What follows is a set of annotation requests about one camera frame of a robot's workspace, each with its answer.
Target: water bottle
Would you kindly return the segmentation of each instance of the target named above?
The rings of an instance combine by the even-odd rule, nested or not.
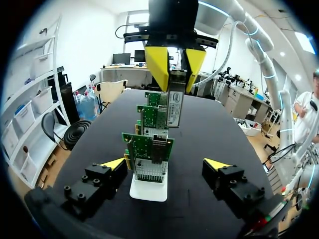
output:
[[[76,91],[75,97],[74,97],[74,102],[75,102],[76,110],[77,110],[80,118],[84,117],[83,111],[82,111],[82,106],[81,106],[82,99],[83,99],[83,95],[79,94],[79,92]]]
[[[87,92],[84,93],[84,98],[82,100],[84,119],[93,121],[96,118],[95,113],[95,100],[92,95],[88,95]]]
[[[92,95],[94,96],[94,99],[95,99],[95,105],[96,105],[96,112],[97,112],[97,114],[100,114],[100,106],[99,106],[99,101],[98,101],[98,98],[96,97],[96,95],[95,95],[95,86],[93,86],[93,90],[92,90]]]

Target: black chair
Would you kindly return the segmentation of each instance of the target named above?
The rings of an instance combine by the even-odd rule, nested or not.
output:
[[[55,119],[53,113],[46,113],[41,121],[41,127],[43,132],[46,136],[49,137],[53,142],[55,142],[59,147],[63,148],[64,150],[72,150],[77,141],[80,139],[82,134],[85,130],[90,126],[91,122],[88,120],[80,120],[73,125],[71,125],[68,130],[65,132],[63,139],[61,139],[55,132],[54,132],[54,125]],[[61,141],[64,142],[66,148],[60,145],[56,140],[55,137],[59,138]]]
[[[95,78],[96,78],[96,76],[94,74],[90,75],[90,81],[91,81],[92,86],[97,85],[97,83],[96,84],[94,83]]]

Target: computer monitor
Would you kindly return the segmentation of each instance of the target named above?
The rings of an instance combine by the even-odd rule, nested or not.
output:
[[[146,62],[145,51],[144,50],[136,50],[134,61],[135,62]]]
[[[129,65],[131,62],[130,53],[113,54],[112,64],[125,64]]]

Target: cardboard box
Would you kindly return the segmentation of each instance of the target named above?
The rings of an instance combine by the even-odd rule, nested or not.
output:
[[[46,169],[46,168],[43,168],[43,170],[41,171],[41,174],[40,174],[40,177],[39,179],[42,181],[42,182],[45,182],[47,176],[49,175],[49,171]]]
[[[46,164],[51,167],[54,164],[55,161],[56,161],[56,156],[53,153],[53,154],[51,154],[51,156],[47,160]]]

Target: green circuit board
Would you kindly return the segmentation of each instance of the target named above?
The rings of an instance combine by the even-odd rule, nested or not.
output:
[[[167,129],[166,108],[152,107],[152,106],[138,106],[138,112],[141,113],[141,124],[143,123],[143,127]]]
[[[130,147],[133,155],[132,158],[153,160],[154,155],[161,155],[163,161],[168,161],[170,152],[174,143],[174,139],[167,138],[165,141],[156,141],[152,137],[136,135],[130,133],[122,133],[123,141],[128,144],[130,155]]]
[[[145,92],[148,106],[158,107],[167,105],[167,93]]]

